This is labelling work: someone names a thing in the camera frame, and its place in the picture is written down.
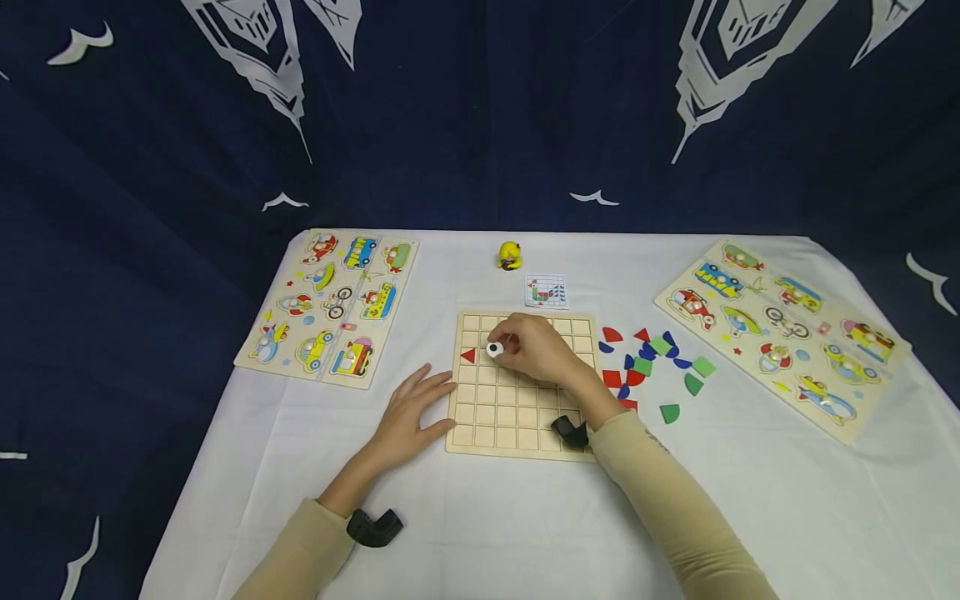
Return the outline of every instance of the hand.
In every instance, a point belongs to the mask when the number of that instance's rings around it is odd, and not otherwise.
[[[593,373],[544,317],[514,313],[490,332],[487,341],[505,345],[497,363],[534,379],[568,387],[571,378]]]
[[[381,471],[406,463],[457,424],[453,419],[442,419],[420,429],[423,411],[457,386],[449,381],[453,375],[450,371],[423,379],[428,372],[430,365],[423,365],[396,388],[380,425],[360,451]]]

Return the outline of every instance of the yellow duck toy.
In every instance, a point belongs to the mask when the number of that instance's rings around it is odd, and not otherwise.
[[[504,242],[500,245],[500,261],[497,266],[504,271],[519,269],[523,264],[520,258],[520,245],[517,242]]]

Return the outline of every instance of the wooden peg puzzle board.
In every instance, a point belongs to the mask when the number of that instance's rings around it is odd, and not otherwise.
[[[910,351],[886,326],[732,240],[714,244],[654,303],[844,444]]]
[[[564,444],[550,428],[561,415],[577,426],[577,403],[556,385],[497,367],[487,354],[487,336],[511,313],[460,313],[454,343],[449,417],[457,421],[446,434],[446,451],[461,454],[594,462],[592,451]],[[586,315],[543,315],[577,356],[596,369],[597,328]]]
[[[288,252],[233,364],[366,390],[420,242],[310,229]]]

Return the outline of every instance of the white tablecloth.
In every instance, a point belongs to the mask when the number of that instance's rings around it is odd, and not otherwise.
[[[633,397],[707,489],[781,598],[956,598],[960,419],[912,358],[854,447],[842,446],[663,314],[651,300],[713,236],[416,231],[422,240],[372,387],[237,369],[224,391],[141,598],[230,598],[298,503],[370,436],[399,381],[447,369],[457,313],[523,309],[523,273],[566,275],[573,311],[625,336],[670,329],[719,366],[697,397],[679,371]],[[523,269],[494,268],[501,242]],[[291,252],[298,252],[295,240]],[[804,238],[756,237],[767,262],[876,312],[855,278]],[[602,367],[622,369],[623,353]],[[677,401],[664,425],[659,404]],[[441,401],[428,414],[445,417]],[[665,559],[597,465],[447,454],[386,476],[365,508],[406,528],[357,547],[322,598],[679,598]]]

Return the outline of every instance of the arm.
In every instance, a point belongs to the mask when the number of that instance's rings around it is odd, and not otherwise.
[[[376,480],[425,450],[455,424],[444,419],[420,429],[423,410],[454,387],[445,383],[450,372],[423,379],[429,370],[424,365],[396,388],[370,441],[319,498],[303,500],[234,600],[313,600],[336,576],[353,549],[348,518]]]
[[[579,402],[590,445],[663,550],[689,600],[776,600],[703,488],[630,415],[543,318],[515,314],[491,332],[504,367],[553,381]]]

